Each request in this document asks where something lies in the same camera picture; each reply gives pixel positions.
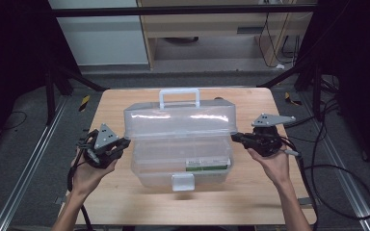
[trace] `hand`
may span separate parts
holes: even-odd
[[[270,157],[262,157],[252,148],[248,148],[248,152],[254,160],[263,166],[266,175],[276,186],[290,181],[287,154],[279,151]]]
[[[74,165],[76,158],[71,162],[71,165]],[[79,160],[79,165],[84,163],[85,159],[82,155]],[[107,175],[108,173],[115,170],[117,160],[114,160],[111,164],[108,165],[105,169],[91,167],[90,165],[84,163],[80,165],[73,176],[73,189],[72,191],[75,193],[82,194],[84,196],[88,196],[92,191],[97,188],[98,184],[100,183],[101,179]]]

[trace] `black cable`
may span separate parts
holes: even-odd
[[[334,166],[334,165],[314,165],[314,166],[310,166],[310,167],[305,167],[304,169],[307,170],[307,169],[316,168],[316,167],[332,167],[332,168],[336,168],[336,169],[339,169],[339,170],[342,170],[342,171],[347,172],[354,179],[356,179],[358,181],[358,183],[368,192],[368,194],[370,196],[370,190],[369,190],[368,186],[357,175],[355,175],[353,172],[349,171],[348,169],[346,169],[344,167]],[[334,207],[332,207],[325,199],[323,199],[323,197],[321,197],[319,195],[318,191],[316,190],[316,186],[315,185],[313,185],[313,188],[314,188],[314,191],[316,191],[316,193],[317,193],[318,199],[326,207],[328,207],[330,210],[334,211],[335,213],[341,215],[342,217],[350,218],[350,219],[354,219],[354,220],[363,220],[363,219],[369,219],[370,218],[370,214],[367,215],[367,216],[365,216],[365,217],[356,217],[356,216],[350,216],[350,215],[347,215],[347,214],[345,214],[343,212],[340,212],[338,209],[335,209]]]
[[[354,220],[363,220],[363,219],[369,219],[370,218],[370,215],[368,216],[364,216],[364,217],[355,217],[355,216],[351,216],[351,215],[348,215],[348,214],[345,214],[343,212],[340,212],[338,209],[335,209],[333,206],[331,206],[325,199],[323,199],[323,197],[321,197],[320,193],[318,192],[318,189],[316,187],[316,183],[315,183],[315,178],[314,178],[314,169],[318,166],[320,167],[335,167],[335,168],[338,168],[340,170],[345,170],[346,172],[350,173],[351,175],[355,176],[353,173],[351,173],[349,170],[343,168],[343,167],[337,167],[337,166],[333,166],[333,165],[315,165],[315,154],[316,154],[316,150],[317,150],[317,145],[318,145],[318,141],[320,140],[320,137],[321,137],[321,134],[322,134],[322,131],[325,127],[325,111],[326,111],[326,108],[328,107],[327,105],[332,101],[330,100],[328,103],[326,103],[325,105],[325,109],[323,110],[323,116],[322,116],[322,120],[321,120],[321,128],[320,128],[320,132],[318,133],[318,136],[317,136],[317,139],[316,139],[316,142],[314,143],[314,146],[313,146],[313,151],[312,151],[312,160],[311,160],[311,166],[310,167],[305,167],[304,169],[310,169],[310,177],[311,177],[311,184],[313,186],[313,190],[314,190],[314,193],[317,195],[318,199],[324,204],[326,205],[326,207],[328,207],[329,209],[331,209],[333,212],[337,213],[338,215],[341,215],[342,217],[345,217],[345,218],[349,218],[349,219],[354,219]],[[360,180],[359,177],[355,176],[355,179],[358,180],[358,182],[360,182],[362,184],[362,186],[368,191],[368,193],[370,194],[370,191],[368,189],[368,187]]]
[[[2,128],[2,130],[10,130],[10,129],[16,128],[16,127],[22,125],[26,121],[26,118],[28,117],[28,115],[24,112],[15,111],[15,112],[12,112],[12,114],[23,114],[24,115],[23,120],[20,121],[18,124],[12,126],[12,127],[4,127],[4,128]]]
[[[296,145],[290,141],[289,139],[285,138],[285,137],[281,137],[282,140],[283,140],[283,143],[285,143],[286,145],[288,145],[293,151],[296,151],[298,153],[299,150],[297,149]],[[304,182],[304,186],[308,192],[308,196],[311,200],[311,203],[312,203],[312,207],[314,209],[314,213],[315,213],[315,216],[316,216],[316,221],[314,222],[313,224],[313,231],[316,231],[317,228],[318,228],[318,207],[317,207],[317,202],[315,201],[315,197],[314,197],[314,194],[312,193],[311,191],[311,188],[308,184],[308,180],[307,178],[305,177],[305,172],[304,172],[304,160],[303,160],[303,156],[300,154],[299,156],[296,157],[296,161],[298,162],[299,164],[299,171],[300,171],[300,174],[303,178],[303,182]]]
[[[263,60],[264,60],[265,65],[266,65],[266,66],[268,66],[268,67],[276,67],[275,65],[269,65],[269,64],[267,64],[266,59],[264,59],[264,53],[263,53],[263,50],[262,50],[262,48],[261,48],[261,38],[262,38],[262,35],[263,35],[263,33],[264,33],[264,31],[265,31],[265,30],[267,30],[267,33],[268,33],[268,35],[269,35],[269,41],[270,41],[270,43],[271,43],[271,45],[272,45],[273,54],[275,55],[275,58],[276,58],[276,59],[277,59],[281,64],[291,64],[291,62],[281,61],[281,60],[278,58],[278,55],[276,54],[276,48],[275,48],[275,46],[274,46],[274,44],[273,44],[272,37],[270,36],[270,30],[269,30],[269,23],[268,23],[268,22],[269,22],[269,13],[266,13],[266,19],[265,19],[265,21],[264,21],[263,30],[262,30],[262,32],[260,33],[260,36],[259,36],[259,50],[260,50],[260,52],[261,52],[261,54],[262,54],[262,57],[263,57]]]
[[[81,144],[79,146],[84,146],[92,136],[93,136],[93,133],[88,134],[86,136],[86,138],[84,139],[83,144]],[[68,174],[67,174],[67,189],[68,189],[69,192],[71,192],[71,190],[73,189],[74,173],[76,172],[76,170],[79,166],[86,163],[86,162],[83,162],[83,163],[79,164],[80,158],[83,155],[84,151],[85,151],[84,148],[80,148],[79,153],[77,154],[76,159],[74,160],[73,166],[68,171]],[[84,207],[84,205],[82,205],[80,210],[83,213],[83,217],[84,217],[84,220],[85,220],[86,226],[87,226],[87,231],[93,231],[93,226],[92,226],[92,223],[90,222],[90,218],[89,218],[89,215],[87,213],[86,207]]]

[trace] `power cord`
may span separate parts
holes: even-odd
[[[264,25],[263,25],[263,30],[262,32],[260,33],[260,36],[259,36],[259,50],[262,54],[262,57],[263,57],[263,60],[264,60],[264,63],[266,66],[268,67],[276,67],[275,65],[269,65],[267,64],[266,62],[266,59],[264,59],[264,53],[263,53],[263,50],[261,48],[261,38],[262,38],[262,35],[263,33],[265,32],[265,30],[267,30],[267,34],[269,36],[269,41],[272,45],[272,49],[273,49],[273,54],[275,55],[275,58],[281,63],[281,64],[291,64],[292,62],[286,62],[286,61],[281,61],[279,58],[278,58],[278,55],[276,54],[276,48],[273,44],[273,40],[272,40],[272,37],[270,36],[270,30],[269,30],[269,13],[266,13],[266,19],[265,19],[265,22],[264,22]]]
[[[94,133],[93,132],[89,133],[86,136],[86,138],[84,139],[83,143],[82,144],[79,144],[79,145],[82,145],[82,146],[86,145],[88,143],[89,139],[92,138],[93,136],[94,136]],[[69,192],[71,192],[71,190],[73,189],[73,177],[74,177],[74,174],[76,173],[77,168],[79,166],[83,165],[84,163],[86,163],[86,162],[83,162],[83,163],[80,163],[79,164],[80,158],[82,157],[84,151],[85,151],[84,148],[80,148],[79,153],[76,156],[76,159],[74,161],[73,166],[68,171],[68,175],[67,175],[67,190]],[[82,214],[83,214],[84,220],[86,222],[86,226],[87,226],[87,229],[80,229],[80,231],[83,231],[83,230],[93,231],[94,229],[93,229],[92,223],[90,222],[89,214],[87,213],[87,210],[86,210],[85,206],[82,205],[82,207],[80,208],[80,210],[82,211]]]
[[[24,112],[21,112],[21,111],[14,111],[14,112],[12,112],[12,115],[13,114],[23,114],[24,115],[24,117],[23,117],[23,119],[22,119],[22,121],[20,121],[19,123],[17,123],[16,125],[14,125],[14,126],[11,126],[11,127],[3,127],[2,128],[2,130],[11,130],[11,129],[13,129],[13,128],[16,128],[16,127],[18,127],[18,126],[20,126],[20,125],[22,125],[25,121],[26,121],[26,118],[28,117],[28,115],[26,114],[26,113],[24,113]]]
[[[317,196],[317,198],[327,207],[329,208],[330,210],[332,210],[333,212],[337,213],[338,215],[344,217],[344,218],[349,218],[349,219],[354,219],[354,220],[364,220],[364,219],[369,219],[370,218],[370,214],[367,215],[367,216],[364,216],[364,217],[356,217],[356,216],[352,216],[352,215],[348,215],[344,212],[341,212],[339,211],[338,209],[334,208],[333,206],[331,206],[326,199],[324,199],[319,191],[318,191],[318,188],[317,188],[317,184],[315,182],[315,178],[314,178],[314,169],[317,168],[317,167],[332,167],[332,168],[336,168],[336,169],[339,169],[339,170],[342,170],[342,171],[345,171],[349,174],[351,174],[354,179],[356,179],[360,185],[362,185],[362,187],[368,192],[369,196],[370,196],[370,190],[369,188],[367,187],[367,185],[365,183],[362,182],[362,180],[356,176],[353,172],[350,172],[348,169],[345,169],[343,167],[338,167],[338,166],[334,166],[334,165],[315,165],[315,155],[316,155],[316,150],[317,150],[317,145],[318,145],[318,142],[320,141],[320,138],[321,138],[321,135],[323,133],[323,130],[325,129],[325,116],[326,116],[326,112],[329,110],[330,107],[332,107],[333,105],[336,105],[333,104],[333,105],[330,105],[328,106],[331,101],[335,100],[334,98],[332,100],[330,100],[329,102],[327,102],[325,104],[325,107],[324,107],[324,110],[322,111],[322,120],[321,120],[321,128],[320,128],[320,132],[318,133],[318,136],[316,138],[316,141],[314,143],[314,146],[313,146],[313,151],[312,151],[312,160],[311,160],[311,165],[309,167],[304,167],[304,164],[303,164],[303,160],[300,160],[300,166],[301,166],[301,169],[302,169],[302,173],[304,175],[304,180],[306,181],[306,177],[305,177],[305,170],[308,170],[310,169],[310,179],[311,179],[311,184],[312,184],[312,188],[313,188],[313,191],[315,193],[315,195]]]

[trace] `table surface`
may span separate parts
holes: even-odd
[[[200,99],[222,97],[236,105],[239,132],[251,132],[251,122],[261,113],[278,115],[268,89],[199,89]],[[120,137],[124,134],[123,110],[139,102],[158,102],[159,89],[106,90],[92,121],[93,129],[106,123]],[[167,95],[165,100],[190,100],[195,96]],[[282,125],[278,132],[285,135]],[[173,192],[171,187],[146,188],[131,170],[133,146],[124,150],[116,170],[101,181],[85,207],[93,224],[252,225],[283,224],[275,186],[263,168],[240,143],[232,142],[234,166],[222,184],[196,186],[192,192]],[[308,197],[294,157],[290,175],[298,198]],[[316,216],[311,206],[302,207],[309,223]],[[80,214],[78,224],[84,224]]]

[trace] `metal rail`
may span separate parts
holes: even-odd
[[[9,227],[13,215],[16,212],[16,209],[19,206],[21,199],[28,188],[29,183],[32,177],[34,176],[36,169],[38,168],[40,159],[43,156],[46,146],[48,145],[54,133],[54,130],[57,127],[60,117],[62,116],[62,113],[65,109],[66,102],[67,97],[66,96],[61,97],[61,101],[59,102],[58,108],[56,110],[57,113],[52,123],[45,127],[40,137],[40,140],[38,141],[35,147],[35,150],[33,151],[16,185],[14,186],[10,197],[5,203],[5,206],[0,213],[0,231],[5,231]]]
[[[301,98],[309,114],[312,115],[310,99],[308,98],[306,94],[303,94],[303,93],[301,93]],[[317,122],[314,122],[314,126],[316,127],[317,132],[319,132],[321,128],[320,124]],[[325,147],[326,154],[330,162],[335,166],[345,168],[344,162],[339,157],[338,152],[336,151],[330,139],[330,136],[328,134],[326,134],[326,137],[322,141],[322,144]],[[342,189],[347,195],[347,198],[350,201],[357,216],[358,217],[368,216],[370,214],[370,208],[365,198],[363,197],[361,190],[357,186],[357,182],[354,180],[354,178],[351,175],[345,172],[337,171],[336,173],[337,173],[338,180],[341,183]],[[370,231],[370,219],[363,219],[363,220],[360,220],[359,222],[365,231]]]

